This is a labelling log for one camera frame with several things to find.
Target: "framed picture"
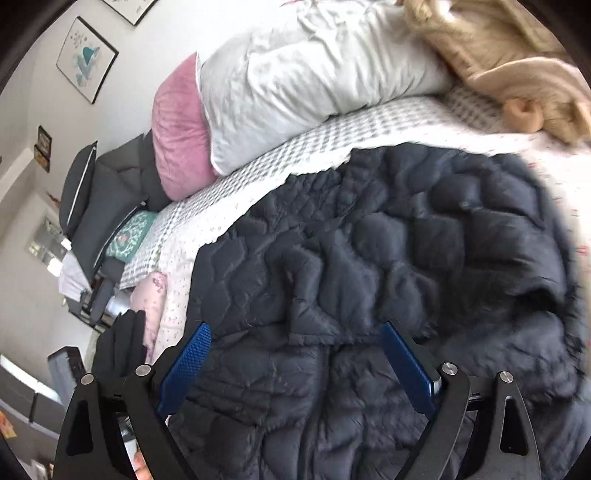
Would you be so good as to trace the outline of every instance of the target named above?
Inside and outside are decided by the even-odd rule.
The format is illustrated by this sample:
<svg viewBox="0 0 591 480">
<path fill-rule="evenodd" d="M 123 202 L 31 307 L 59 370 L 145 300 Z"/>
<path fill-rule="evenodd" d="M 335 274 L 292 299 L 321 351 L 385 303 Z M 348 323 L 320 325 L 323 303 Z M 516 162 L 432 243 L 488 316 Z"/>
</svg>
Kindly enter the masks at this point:
<svg viewBox="0 0 591 480">
<path fill-rule="evenodd" d="M 37 145 L 35 145 L 35 161 L 39 163 L 39 165 L 42 166 L 47 173 L 49 173 L 51 166 L 50 160 L 45 155 L 43 155 Z"/>
<path fill-rule="evenodd" d="M 94 103 L 118 54 L 96 30 L 77 17 L 61 48 L 57 68 Z"/>
<path fill-rule="evenodd" d="M 51 137 L 41 125 L 37 131 L 37 147 L 43 155 L 51 158 Z"/>
<path fill-rule="evenodd" d="M 158 0 L 103 0 L 134 27 Z"/>
</svg>

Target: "pink velvet pillow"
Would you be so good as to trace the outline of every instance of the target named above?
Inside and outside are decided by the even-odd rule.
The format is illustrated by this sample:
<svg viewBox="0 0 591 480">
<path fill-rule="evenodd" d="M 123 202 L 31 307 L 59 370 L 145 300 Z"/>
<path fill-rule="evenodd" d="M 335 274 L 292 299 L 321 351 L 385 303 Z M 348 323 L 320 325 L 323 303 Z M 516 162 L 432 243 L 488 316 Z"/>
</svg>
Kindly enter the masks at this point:
<svg viewBox="0 0 591 480">
<path fill-rule="evenodd" d="M 209 161 L 210 134 L 196 82 L 197 54 L 158 89 L 152 110 L 156 168 L 166 195 L 178 202 L 217 176 Z"/>
<path fill-rule="evenodd" d="M 146 312 L 144 329 L 144 345 L 148 349 L 146 363 L 152 362 L 154 345 L 160 329 L 164 304 L 166 303 L 166 275 L 162 272 L 152 272 L 143 279 L 131 294 L 131 310 Z"/>
</svg>

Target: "white floral bedspread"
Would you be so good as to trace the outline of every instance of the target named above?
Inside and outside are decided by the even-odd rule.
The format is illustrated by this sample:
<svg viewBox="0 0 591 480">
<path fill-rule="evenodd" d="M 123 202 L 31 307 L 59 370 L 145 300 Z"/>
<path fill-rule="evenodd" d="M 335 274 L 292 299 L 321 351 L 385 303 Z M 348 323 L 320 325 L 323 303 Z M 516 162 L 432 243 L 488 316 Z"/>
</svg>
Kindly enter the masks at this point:
<svg viewBox="0 0 591 480">
<path fill-rule="evenodd" d="M 202 211 L 176 230 L 165 242 L 159 269 L 168 275 L 168 296 L 154 359 L 183 335 L 193 264 L 199 248 L 214 242 L 240 216 L 271 190 L 283 184 L 289 174 L 315 173 L 348 161 L 352 148 L 375 148 L 403 142 L 459 148 L 472 153 L 494 155 L 517 153 L 538 173 L 569 223 L 577 245 L 582 283 L 591 286 L 589 246 L 591 245 L 591 149 L 586 145 L 569 148 L 541 132 L 484 134 L 457 121 L 437 127 L 409 128 L 402 132 L 348 145 L 346 148 L 314 154 L 307 160 L 286 166 L 272 178 L 247 185 Z"/>
</svg>

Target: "human hand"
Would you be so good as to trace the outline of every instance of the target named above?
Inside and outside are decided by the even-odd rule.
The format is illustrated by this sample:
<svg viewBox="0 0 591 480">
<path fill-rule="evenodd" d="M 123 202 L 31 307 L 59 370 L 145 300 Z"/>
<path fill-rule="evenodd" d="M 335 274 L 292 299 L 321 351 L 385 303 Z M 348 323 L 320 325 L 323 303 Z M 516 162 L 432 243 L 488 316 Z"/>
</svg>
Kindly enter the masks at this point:
<svg viewBox="0 0 591 480">
<path fill-rule="evenodd" d="M 142 452 L 139 450 L 135 452 L 134 465 L 137 468 L 135 471 L 135 476 L 138 478 L 138 480 L 154 480 L 150 470 L 148 470 L 148 466 L 144 460 L 144 455 L 142 455 Z"/>
</svg>

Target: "decorative pillow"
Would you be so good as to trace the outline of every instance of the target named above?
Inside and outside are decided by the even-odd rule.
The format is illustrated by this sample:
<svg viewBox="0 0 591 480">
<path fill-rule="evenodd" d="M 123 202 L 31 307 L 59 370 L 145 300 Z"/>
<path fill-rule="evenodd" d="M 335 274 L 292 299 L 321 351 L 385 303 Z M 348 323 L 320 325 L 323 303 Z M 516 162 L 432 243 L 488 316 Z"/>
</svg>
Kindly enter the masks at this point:
<svg viewBox="0 0 591 480">
<path fill-rule="evenodd" d="M 92 176 L 95 172 L 96 144 L 78 152 L 66 176 L 60 202 L 60 226 L 72 238 L 88 205 Z"/>
<path fill-rule="evenodd" d="M 144 137 L 142 150 L 139 156 L 141 170 L 142 192 L 148 196 L 148 209 L 151 212 L 160 212 L 168 206 L 172 200 L 162 188 L 162 181 L 156 168 L 156 156 L 154 153 L 154 138 L 152 131 Z"/>
<path fill-rule="evenodd" d="M 121 178 L 137 193 L 142 191 L 139 162 L 143 142 L 144 135 L 142 134 L 96 159 L 97 163 L 102 163 L 118 172 Z"/>
<path fill-rule="evenodd" d="M 146 312 L 144 345 L 148 349 L 146 363 L 152 362 L 154 345 L 166 303 L 167 279 L 162 272 L 152 272 L 143 279 L 131 294 L 131 310 Z"/>
<path fill-rule="evenodd" d="M 392 0 L 306 0 L 224 44 L 200 71 L 211 163 L 228 175 L 332 115 L 452 86 Z"/>
<path fill-rule="evenodd" d="M 112 238 L 143 201 L 117 172 L 100 163 L 96 165 L 88 207 L 72 237 L 72 251 L 89 281 Z"/>
<path fill-rule="evenodd" d="M 178 66 L 158 89 L 152 111 L 156 166 L 166 195 L 175 201 L 216 180 L 196 64 L 195 53 Z"/>
<path fill-rule="evenodd" d="M 157 216 L 157 213 L 145 210 L 136 213 L 111 240 L 105 255 L 117 258 L 123 263 L 130 262 L 148 235 Z"/>
</svg>

